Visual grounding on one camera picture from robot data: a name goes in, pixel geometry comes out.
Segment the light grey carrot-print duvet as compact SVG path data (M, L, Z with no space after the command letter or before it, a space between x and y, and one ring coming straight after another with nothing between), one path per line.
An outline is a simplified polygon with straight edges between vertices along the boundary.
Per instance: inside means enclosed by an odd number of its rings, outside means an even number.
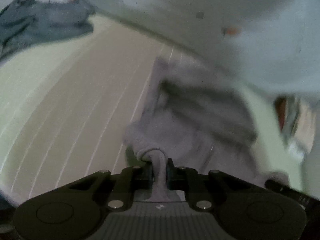
M319 99L319 0L85 0L267 94Z

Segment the red and grey clothes pile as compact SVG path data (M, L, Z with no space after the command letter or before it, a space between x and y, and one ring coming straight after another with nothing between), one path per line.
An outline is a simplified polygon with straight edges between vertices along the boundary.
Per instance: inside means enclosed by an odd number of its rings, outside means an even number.
M288 152L303 159L313 148L316 111L302 98L278 97L274 101L281 134Z

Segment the blue denim garment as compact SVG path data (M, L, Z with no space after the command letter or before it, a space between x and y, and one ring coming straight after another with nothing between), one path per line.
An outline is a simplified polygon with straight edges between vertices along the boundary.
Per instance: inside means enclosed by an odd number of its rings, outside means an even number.
M1 59L36 44L70 39L93 32L86 2L45 3L14 0L1 11Z

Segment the grey fleece hoodie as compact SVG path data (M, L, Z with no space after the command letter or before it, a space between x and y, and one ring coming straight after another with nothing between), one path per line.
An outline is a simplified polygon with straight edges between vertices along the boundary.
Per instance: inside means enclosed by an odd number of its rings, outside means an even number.
M268 179L289 184L287 173L260 172L252 154L257 132L233 80L201 61L186 64L157 58L141 117L130 124L124 142L139 161L153 165L152 189L137 194L147 202L182 201L166 185L166 165L200 174L219 170L263 187Z

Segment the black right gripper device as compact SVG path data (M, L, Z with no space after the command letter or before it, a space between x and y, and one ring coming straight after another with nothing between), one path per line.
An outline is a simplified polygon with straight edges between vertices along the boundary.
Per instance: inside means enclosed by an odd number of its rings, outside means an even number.
M310 202L310 197L307 196L306 194L303 194L299 191L296 191L296 190L294 190L286 185L283 185L280 182L275 181L273 179L268 179L265 182L265 187L268 190L271 190L275 193L281 194L285 197L288 197L288 198L291 198L292 200L295 200L303 207L307 207L307 205Z

